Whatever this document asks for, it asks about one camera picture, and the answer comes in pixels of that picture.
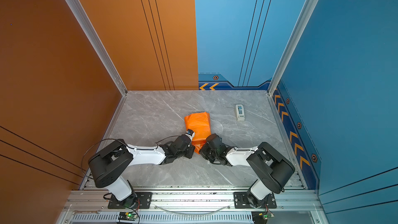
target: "blue wall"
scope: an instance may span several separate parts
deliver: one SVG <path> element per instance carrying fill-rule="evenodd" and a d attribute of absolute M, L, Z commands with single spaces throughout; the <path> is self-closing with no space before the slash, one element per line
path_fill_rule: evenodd
<path fill-rule="evenodd" d="M 398 199 L 397 69 L 398 0 L 319 0 L 282 83 L 319 153 L 331 224 L 396 209 L 362 207 Z"/>
<path fill-rule="evenodd" d="M 219 73 L 233 86 L 269 80 L 304 2 L 195 0 L 199 73 Z"/>

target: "yellow chevron arrow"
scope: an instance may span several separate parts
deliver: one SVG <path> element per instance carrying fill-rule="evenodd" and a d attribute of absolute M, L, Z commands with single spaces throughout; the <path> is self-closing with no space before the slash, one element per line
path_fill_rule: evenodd
<path fill-rule="evenodd" d="M 218 83 L 214 84 L 213 86 L 210 87 L 211 90 L 215 90 L 214 87 L 217 86 Z"/>
<path fill-rule="evenodd" d="M 203 86 L 201 86 L 199 88 L 202 89 L 202 90 L 206 90 L 206 89 L 204 89 L 204 87 L 206 87 L 207 85 L 208 85 L 208 83 L 205 83 L 205 84 L 203 84 Z"/>
<path fill-rule="evenodd" d="M 289 116 L 289 114 L 287 114 L 287 112 L 282 111 L 282 122 L 283 122 L 283 116 L 284 115 Z"/>
<path fill-rule="evenodd" d="M 296 133 L 290 132 L 290 143 L 292 143 L 292 136 L 294 136 L 294 137 L 296 137 L 296 138 L 299 138 L 299 137 L 297 137 L 297 134 L 296 134 Z"/>
<path fill-rule="evenodd" d="M 308 166 L 311 166 L 310 163 L 307 161 L 307 159 L 303 158 L 302 156 L 300 156 L 300 169 L 302 170 L 302 163 L 305 162 L 306 164 L 308 164 Z"/>
<path fill-rule="evenodd" d="M 276 105 L 276 98 L 280 98 L 280 95 L 275 95 L 275 105 Z"/>
<path fill-rule="evenodd" d="M 297 143 L 295 143 L 295 154 L 297 155 L 297 148 L 301 149 L 302 151 L 304 151 L 304 149 L 298 145 Z"/>
<path fill-rule="evenodd" d="M 278 103 L 278 112 L 281 112 L 281 106 L 284 107 L 285 105 L 283 103 Z"/>

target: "brown wall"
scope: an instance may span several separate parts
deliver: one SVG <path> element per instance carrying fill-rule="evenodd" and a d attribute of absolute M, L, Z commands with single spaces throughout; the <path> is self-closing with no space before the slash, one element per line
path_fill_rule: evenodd
<path fill-rule="evenodd" d="M 195 0 L 80 0 L 128 90 L 198 88 Z"/>
<path fill-rule="evenodd" d="M 0 0 L 0 9 L 0 126 L 80 165 L 119 91 L 64 0 Z M 1 222 L 54 223 L 80 169 L 1 128 L 0 140 L 63 168 L 0 142 Z"/>

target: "robotic arm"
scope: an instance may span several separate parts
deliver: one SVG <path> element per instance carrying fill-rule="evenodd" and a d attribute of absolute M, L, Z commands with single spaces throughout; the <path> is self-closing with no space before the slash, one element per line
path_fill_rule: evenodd
<path fill-rule="evenodd" d="M 137 195 L 130 183 L 121 176 L 122 172 L 136 164 L 162 165 L 182 156 L 192 158 L 195 147 L 191 141 L 194 135 L 188 129 L 175 141 L 154 147 L 127 145 L 123 139 L 112 142 L 88 160 L 96 187 L 107 188 L 124 206 L 131 206 Z M 226 146 L 217 134 L 212 134 L 199 153 L 213 164 L 252 167 L 260 178 L 247 192 L 248 200 L 255 208 L 264 203 L 269 193 L 279 194 L 295 171 L 291 162 L 266 142 L 253 148 L 237 148 Z M 272 163 L 267 165 L 266 162 L 270 160 Z"/>

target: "folded orange plastic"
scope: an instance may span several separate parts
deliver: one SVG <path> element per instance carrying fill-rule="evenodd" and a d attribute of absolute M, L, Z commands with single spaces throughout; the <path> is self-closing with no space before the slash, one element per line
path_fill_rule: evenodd
<path fill-rule="evenodd" d="M 199 154 L 199 150 L 206 143 L 206 138 L 211 135 L 210 130 L 210 114 L 207 112 L 193 113 L 184 118 L 185 126 L 195 132 L 192 144 L 195 146 L 195 152 Z"/>

